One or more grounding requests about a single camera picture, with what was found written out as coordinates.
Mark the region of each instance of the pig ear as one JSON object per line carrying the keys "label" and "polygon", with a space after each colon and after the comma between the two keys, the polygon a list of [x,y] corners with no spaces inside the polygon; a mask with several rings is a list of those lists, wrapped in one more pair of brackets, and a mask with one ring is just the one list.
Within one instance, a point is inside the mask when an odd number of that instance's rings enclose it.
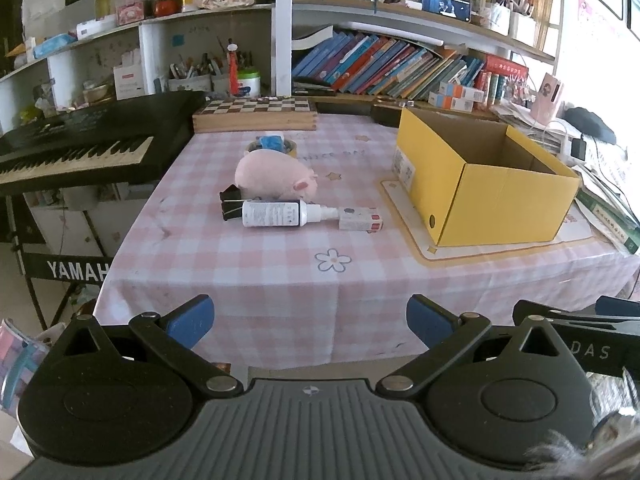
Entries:
{"label": "pig ear", "polygon": [[302,191],[309,187],[309,183],[306,180],[299,180],[293,185],[293,189],[295,191]]}

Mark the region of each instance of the pink checkered tablecloth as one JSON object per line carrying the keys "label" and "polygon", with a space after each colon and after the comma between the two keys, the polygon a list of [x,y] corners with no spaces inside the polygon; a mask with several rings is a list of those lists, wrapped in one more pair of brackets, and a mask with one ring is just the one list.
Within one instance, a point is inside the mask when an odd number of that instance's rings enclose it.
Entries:
{"label": "pink checkered tablecloth", "polygon": [[195,348],[200,355],[271,369],[311,366],[423,352],[405,321],[418,292],[457,314],[475,310],[508,324],[522,298],[575,310],[615,296],[638,270],[640,258],[599,236],[535,253],[418,262],[378,186],[389,175],[395,133],[368,117],[338,115],[320,115],[315,132],[286,132],[319,175],[316,202],[380,208],[385,225],[376,234],[340,231],[330,221],[302,228],[223,221],[218,194],[258,133],[194,136],[116,255],[98,320],[125,324],[209,294],[216,320]]}

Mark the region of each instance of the chessboard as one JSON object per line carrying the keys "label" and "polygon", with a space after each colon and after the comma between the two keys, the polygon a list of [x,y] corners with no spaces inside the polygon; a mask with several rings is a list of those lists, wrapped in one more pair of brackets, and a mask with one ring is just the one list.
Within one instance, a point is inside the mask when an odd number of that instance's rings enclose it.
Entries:
{"label": "chessboard", "polygon": [[213,100],[193,115],[197,134],[315,130],[318,112],[304,97]]}

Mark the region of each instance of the screw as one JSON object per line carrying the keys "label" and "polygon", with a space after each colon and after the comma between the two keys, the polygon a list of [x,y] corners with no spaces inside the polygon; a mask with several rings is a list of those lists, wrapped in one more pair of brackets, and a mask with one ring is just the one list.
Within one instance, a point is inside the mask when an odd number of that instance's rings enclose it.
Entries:
{"label": "screw", "polygon": [[231,376],[218,375],[207,381],[207,388],[212,392],[224,393],[236,389],[238,381]]}
{"label": "screw", "polygon": [[389,375],[382,379],[382,387],[390,392],[405,392],[414,387],[414,382],[404,375]]}

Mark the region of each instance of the open box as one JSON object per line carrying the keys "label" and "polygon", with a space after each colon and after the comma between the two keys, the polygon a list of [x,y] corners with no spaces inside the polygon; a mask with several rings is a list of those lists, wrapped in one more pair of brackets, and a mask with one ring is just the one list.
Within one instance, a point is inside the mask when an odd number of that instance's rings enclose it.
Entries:
{"label": "open box", "polygon": [[511,126],[406,108],[393,170],[442,247],[550,241],[580,184]]}

